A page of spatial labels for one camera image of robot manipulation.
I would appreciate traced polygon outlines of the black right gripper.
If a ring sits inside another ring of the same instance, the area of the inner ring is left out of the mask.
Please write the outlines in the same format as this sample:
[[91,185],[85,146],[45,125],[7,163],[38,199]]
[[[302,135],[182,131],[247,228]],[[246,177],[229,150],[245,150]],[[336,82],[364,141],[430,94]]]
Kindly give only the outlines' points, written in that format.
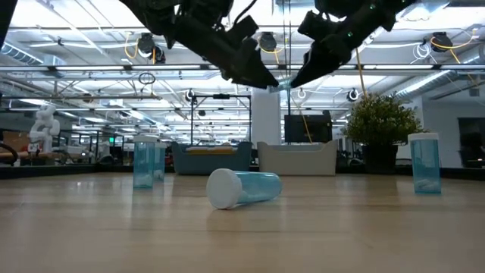
[[290,86],[299,87],[335,71],[346,64],[352,50],[358,48],[377,28],[383,25],[382,11],[352,11],[343,21],[324,18],[324,13],[310,13],[311,49],[304,55],[304,64]]

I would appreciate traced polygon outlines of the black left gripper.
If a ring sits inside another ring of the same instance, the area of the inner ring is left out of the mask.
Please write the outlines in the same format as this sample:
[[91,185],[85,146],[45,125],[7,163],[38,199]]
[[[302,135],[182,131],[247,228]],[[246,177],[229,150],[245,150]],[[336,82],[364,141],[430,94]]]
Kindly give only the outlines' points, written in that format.
[[219,67],[232,83],[255,88],[278,86],[254,39],[246,39],[246,19],[226,31],[221,14],[184,14],[175,20],[174,38]]

